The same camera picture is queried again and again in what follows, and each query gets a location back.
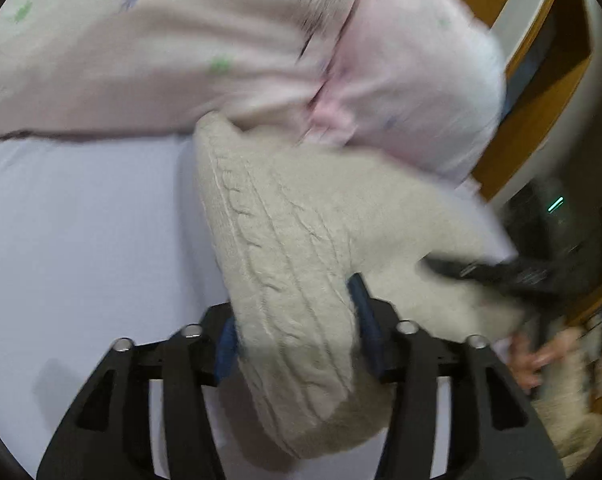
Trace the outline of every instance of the mattress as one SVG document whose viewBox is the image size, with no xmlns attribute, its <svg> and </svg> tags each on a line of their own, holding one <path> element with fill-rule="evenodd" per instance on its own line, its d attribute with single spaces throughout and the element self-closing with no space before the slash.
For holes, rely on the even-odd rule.
<svg viewBox="0 0 602 480">
<path fill-rule="evenodd" d="M 227 301 L 193 182 L 190 136 L 0 141 L 0 436 L 34 476 L 78 389 L 111 342 L 167 338 Z M 465 189 L 442 190 L 481 226 L 495 260 L 513 248 Z M 167 476 L 160 384 L 151 389 L 156 470 Z M 241 376 L 206 389 L 228 478 L 373 478 L 385 434 L 297 461 L 265 436 Z M 439 388 L 433 476 L 443 473 L 449 388 Z"/>
</svg>

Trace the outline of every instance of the silver screw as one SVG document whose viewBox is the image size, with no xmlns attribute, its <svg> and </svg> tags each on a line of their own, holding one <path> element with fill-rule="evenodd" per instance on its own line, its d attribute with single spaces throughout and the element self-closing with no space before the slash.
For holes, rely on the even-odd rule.
<svg viewBox="0 0 602 480">
<path fill-rule="evenodd" d="M 396 330 L 405 335 L 415 334 L 419 331 L 419 326 L 414 321 L 403 320 L 396 324 Z"/>
<path fill-rule="evenodd" d="M 184 326 L 181 329 L 181 335 L 184 337 L 201 337 L 203 335 L 203 329 L 201 325 L 191 324 L 188 326 Z"/>
<path fill-rule="evenodd" d="M 469 338 L 467 339 L 467 343 L 472 348 L 476 348 L 477 350 L 480 350 L 481 348 L 485 348 L 486 346 L 488 346 L 490 344 L 489 341 L 486 338 L 484 338 L 482 335 L 469 336 Z"/>
<path fill-rule="evenodd" d="M 132 342 L 132 339 L 128 339 L 127 337 L 122 337 L 117 339 L 112 348 L 114 348 L 117 352 L 127 352 L 132 349 L 135 344 Z"/>
</svg>

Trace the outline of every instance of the white bed sheet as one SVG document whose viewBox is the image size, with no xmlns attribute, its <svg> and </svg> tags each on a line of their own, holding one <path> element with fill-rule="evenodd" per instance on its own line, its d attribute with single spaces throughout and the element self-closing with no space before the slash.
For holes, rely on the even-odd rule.
<svg viewBox="0 0 602 480">
<path fill-rule="evenodd" d="M 166 338 L 227 301 L 193 170 L 190 136 L 0 142 L 0 436 L 31 475 L 114 339 Z M 496 260 L 513 254 L 488 208 L 464 190 L 445 193 L 481 226 Z M 154 387 L 157 470 L 166 476 L 159 396 Z M 443 384 L 434 475 L 446 463 L 448 396 Z M 260 429 L 238 373 L 206 399 L 230 480 L 374 476 L 384 434 L 296 461 Z"/>
</svg>

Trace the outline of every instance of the cable knit pattern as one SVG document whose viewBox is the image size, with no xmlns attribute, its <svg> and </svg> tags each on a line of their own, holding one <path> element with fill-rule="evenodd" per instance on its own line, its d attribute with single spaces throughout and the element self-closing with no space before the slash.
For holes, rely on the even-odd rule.
<svg viewBox="0 0 602 480">
<path fill-rule="evenodd" d="M 373 154 L 295 147 L 271 133 L 242 135 L 205 116 L 197 183 L 259 418 L 284 450 L 309 458 L 364 442 L 389 417 L 391 389 L 359 358 L 353 272 L 435 335 L 501 336 L 520 316 L 486 307 L 494 298 L 476 287 L 415 272 L 424 251 L 481 254 L 434 186 Z"/>
</svg>

